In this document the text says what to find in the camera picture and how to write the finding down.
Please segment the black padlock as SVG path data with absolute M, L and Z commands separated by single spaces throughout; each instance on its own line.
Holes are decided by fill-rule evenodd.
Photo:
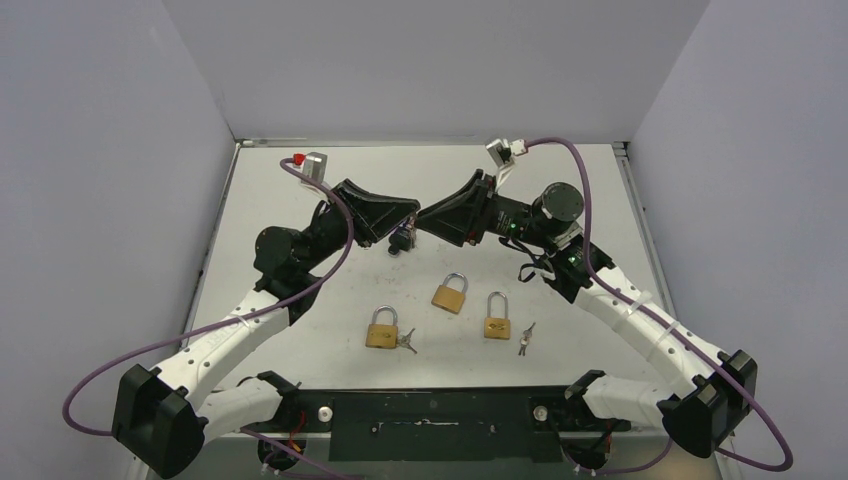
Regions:
M 413 219 L 407 219 L 401 223 L 389 235 L 388 254 L 391 257 L 397 257 L 401 252 L 409 252 L 415 247 L 416 243 L 416 228 Z

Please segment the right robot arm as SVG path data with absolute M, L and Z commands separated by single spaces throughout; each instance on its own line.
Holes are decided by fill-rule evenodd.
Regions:
M 544 282 L 606 324 L 661 376 L 652 384 L 585 374 L 565 393 L 572 425 L 588 429 L 616 419 L 662 428 L 686 452 L 711 456 L 752 410 L 757 363 L 676 323 L 608 255 L 585 244 L 577 222 L 583 207 L 570 184 L 552 183 L 527 204 L 498 194 L 494 177 L 476 170 L 459 191 L 421 210 L 417 226 L 456 246 L 492 233 L 504 245 L 542 249 L 533 266 Z

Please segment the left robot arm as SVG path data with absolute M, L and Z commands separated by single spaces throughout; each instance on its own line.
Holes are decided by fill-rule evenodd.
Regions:
M 254 246 L 260 278 L 228 317 L 196 330 L 196 340 L 153 367 L 135 365 L 120 379 L 111 435 L 159 477 L 182 473 L 212 440 L 265 422 L 282 431 L 297 420 L 297 401 L 270 373 L 224 391 L 219 383 L 247 356 L 314 304 L 324 277 L 312 271 L 336 252 L 369 247 L 420 207 L 344 180 L 325 191 L 322 210 L 301 230 L 269 226 Z

